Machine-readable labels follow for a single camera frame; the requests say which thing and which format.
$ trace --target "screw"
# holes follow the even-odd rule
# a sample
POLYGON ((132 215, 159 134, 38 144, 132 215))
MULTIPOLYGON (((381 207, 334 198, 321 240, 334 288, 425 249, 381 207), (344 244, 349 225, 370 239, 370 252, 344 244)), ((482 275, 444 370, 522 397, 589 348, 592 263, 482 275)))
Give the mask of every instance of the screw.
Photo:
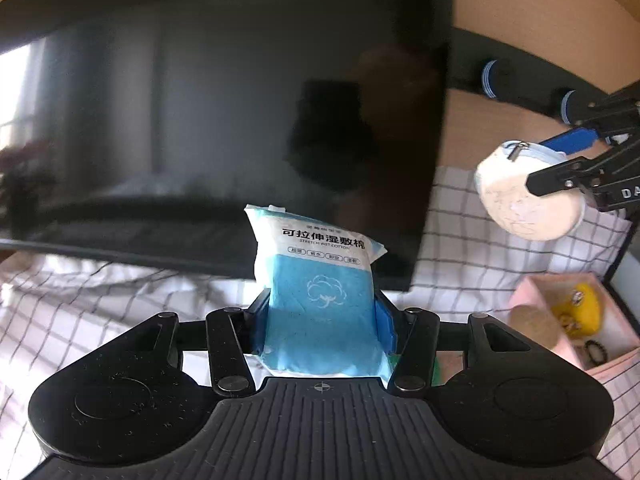
POLYGON ((427 385, 423 378, 415 375, 402 375, 395 379, 394 383, 396 384, 396 388, 403 392, 418 392, 427 385))
POLYGON ((218 387, 225 392, 241 392, 249 387, 249 381, 240 375, 229 375, 218 381, 218 387))

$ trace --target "yellow object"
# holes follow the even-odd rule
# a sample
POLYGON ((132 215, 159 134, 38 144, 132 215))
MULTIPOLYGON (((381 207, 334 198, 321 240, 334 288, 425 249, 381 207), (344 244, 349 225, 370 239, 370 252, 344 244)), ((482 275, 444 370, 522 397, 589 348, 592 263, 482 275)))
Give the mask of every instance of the yellow object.
POLYGON ((587 283, 576 285, 571 299, 552 306, 551 312, 572 339, 588 337, 600 330, 602 307, 596 291, 587 283))

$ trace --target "textured rubber surface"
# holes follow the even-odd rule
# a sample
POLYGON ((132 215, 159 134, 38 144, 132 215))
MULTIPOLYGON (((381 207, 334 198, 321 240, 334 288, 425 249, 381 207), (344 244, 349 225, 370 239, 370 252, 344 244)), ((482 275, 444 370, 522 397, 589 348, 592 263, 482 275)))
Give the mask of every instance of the textured rubber surface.
POLYGON ((421 400, 376 379, 269 378, 220 402, 194 439, 151 462, 89 467, 57 457, 31 480, 615 479, 594 458, 555 468, 493 462, 454 441, 421 400))

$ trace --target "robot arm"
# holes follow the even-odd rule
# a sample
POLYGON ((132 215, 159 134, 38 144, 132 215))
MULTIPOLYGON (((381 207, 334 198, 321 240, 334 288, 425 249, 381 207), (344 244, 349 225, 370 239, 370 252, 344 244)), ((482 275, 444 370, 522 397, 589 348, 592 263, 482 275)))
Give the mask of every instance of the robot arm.
MULTIPOLYGON (((640 202, 640 136, 636 135, 640 133, 640 81, 615 92, 599 104, 575 100, 570 106, 577 128, 596 131, 610 144, 616 144, 615 137, 621 134, 627 134, 628 138, 596 158, 580 156, 531 173, 527 179, 529 192, 544 196, 578 187, 593 196, 599 211, 620 209, 640 202)), ((574 131, 575 128, 554 139, 574 131)))

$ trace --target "cotton pad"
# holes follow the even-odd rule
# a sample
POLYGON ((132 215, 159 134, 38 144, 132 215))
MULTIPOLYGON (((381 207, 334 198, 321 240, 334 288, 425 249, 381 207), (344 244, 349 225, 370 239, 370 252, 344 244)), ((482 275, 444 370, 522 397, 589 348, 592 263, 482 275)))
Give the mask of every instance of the cotton pad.
POLYGON ((282 209, 248 205, 245 211, 258 240, 255 277, 271 289, 264 365, 387 381, 391 369, 378 341, 370 268, 384 246, 282 209))
POLYGON ((578 189, 535 196, 527 189, 530 173, 567 160, 564 153, 538 144, 510 140, 476 170, 480 200, 491 218, 506 231, 527 240, 556 240, 571 232, 584 215, 584 196, 578 189), (520 146, 517 156, 509 156, 520 146))

